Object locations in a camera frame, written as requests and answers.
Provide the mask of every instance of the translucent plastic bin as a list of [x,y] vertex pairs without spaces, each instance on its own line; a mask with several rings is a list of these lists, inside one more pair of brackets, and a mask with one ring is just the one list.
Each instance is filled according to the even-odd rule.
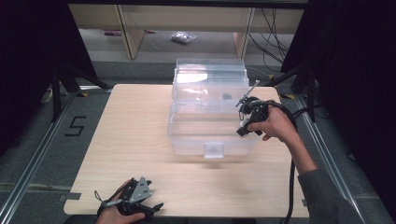
[[247,93],[241,60],[177,60],[168,137],[177,155],[247,155],[259,137],[242,138],[235,104]]

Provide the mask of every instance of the sleeve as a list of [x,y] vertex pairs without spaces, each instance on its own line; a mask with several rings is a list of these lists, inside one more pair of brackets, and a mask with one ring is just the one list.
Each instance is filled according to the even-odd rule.
[[299,175],[298,180],[308,205],[309,223],[363,223],[325,170]]

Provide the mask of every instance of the plastic bag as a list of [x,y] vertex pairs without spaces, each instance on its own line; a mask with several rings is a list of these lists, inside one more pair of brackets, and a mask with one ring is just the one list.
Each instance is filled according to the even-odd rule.
[[172,34],[172,36],[171,36],[173,41],[183,43],[183,44],[187,44],[187,43],[191,42],[196,37],[197,37],[196,35],[192,35],[192,34],[189,34],[186,32],[180,32],[180,31]]

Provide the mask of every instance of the clear plastic container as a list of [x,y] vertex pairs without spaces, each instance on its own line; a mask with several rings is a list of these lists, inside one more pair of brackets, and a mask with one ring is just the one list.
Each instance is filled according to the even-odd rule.
[[248,76],[241,60],[177,60],[168,137],[177,155],[247,155],[259,137],[242,138],[235,105],[247,93]]

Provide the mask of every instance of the wooden tabletop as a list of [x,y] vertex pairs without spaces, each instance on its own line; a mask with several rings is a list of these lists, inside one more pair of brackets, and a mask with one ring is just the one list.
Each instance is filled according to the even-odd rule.
[[[164,203],[155,216],[164,217],[284,217],[289,208],[290,154],[277,139],[259,141],[247,156],[205,159],[175,155],[166,128],[172,86],[116,85],[81,164],[67,200],[69,215],[96,214],[126,180],[144,176],[152,197],[143,204]],[[274,88],[251,93],[279,102]],[[294,217],[308,217],[295,179]]]

